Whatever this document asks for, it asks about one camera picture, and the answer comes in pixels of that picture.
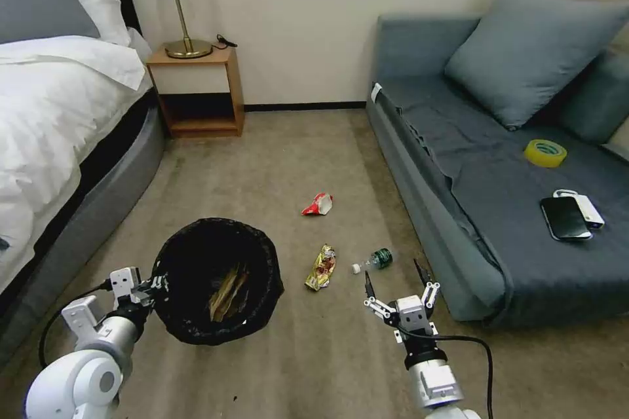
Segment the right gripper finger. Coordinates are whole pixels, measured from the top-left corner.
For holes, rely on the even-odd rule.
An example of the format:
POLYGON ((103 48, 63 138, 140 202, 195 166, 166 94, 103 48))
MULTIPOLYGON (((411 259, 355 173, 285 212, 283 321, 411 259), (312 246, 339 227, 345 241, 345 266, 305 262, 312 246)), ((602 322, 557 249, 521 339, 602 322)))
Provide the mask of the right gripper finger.
POLYGON ((421 301, 425 310, 434 310, 438 294, 440 292, 440 284, 432 279, 430 272, 421 266, 417 259, 413 259, 413 263, 418 272, 421 283, 424 286, 423 294, 421 295, 421 301))
POLYGON ((395 325, 396 322, 396 309, 395 307, 382 302, 375 296, 375 289, 373 288, 372 281, 368 271, 364 273, 365 277, 365 293, 366 299, 364 306, 369 308, 377 317, 383 320, 387 325, 395 325))

